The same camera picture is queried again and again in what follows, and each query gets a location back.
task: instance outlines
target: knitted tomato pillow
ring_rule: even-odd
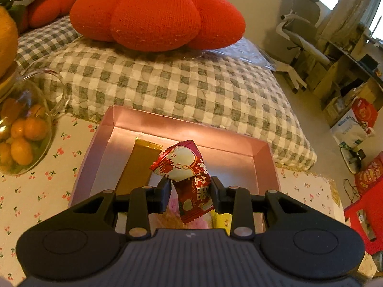
[[[226,0],[77,0],[70,20],[86,37],[139,51],[222,48],[246,26]]]

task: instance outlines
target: checkered bedding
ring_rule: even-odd
[[[52,51],[31,68],[52,68],[62,74],[69,113],[99,121],[110,105],[125,105],[268,141],[277,163],[308,169],[316,162],[313,148],[269,70],[213,53],[191,58],[190,53],[176,52],[170,57],[83,37],[73,41],[78,35],[66,18],[39,33],[43,30],[54,30],[60,36],[46,36],[50,45],[42,44],[41,36],[35,46],[34,32],[25,35],[22,45],[33,54],[23,54],[22,49],[18,60],[21,66],[28,65],[34,55],[40,55],[39,48]],[[60,43],[68,44],[54,51]],[[51,102],[59,98],[55,79],[37,77],[35,82]]]

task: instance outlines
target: open pink box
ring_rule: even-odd
[[[90,143],[72,191],[72,205],[116,187],[137,137],[162,144],[164,149],[191,139],[198,146],[209,174],[217,176],[224,186],[244,187],[251,194],[280,190],[267,142],[114,105],[105,113]],[[149,184],[156,186],[160,178],[153,174]]]

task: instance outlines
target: red stool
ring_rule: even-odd
[[[370,241],[363,230],[359,218],[358,211],[363,209],[376,239]],[[383,250],[383,182],[369,189],[359,201],[350,205],[344,210],[345,218],[350,218],[351,227],[359,233],[364,241],[366,252],[370,255],[377,251]]]

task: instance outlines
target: metal screw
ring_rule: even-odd
[[[253,234],[253,231],[246,226],[240,226],[234,229],[234,234],[239,237],[249,237]]]
[[[143,237],[147,234],[147,230],[144,228],[131,228],[129,230],[129,235],[131,237]]]

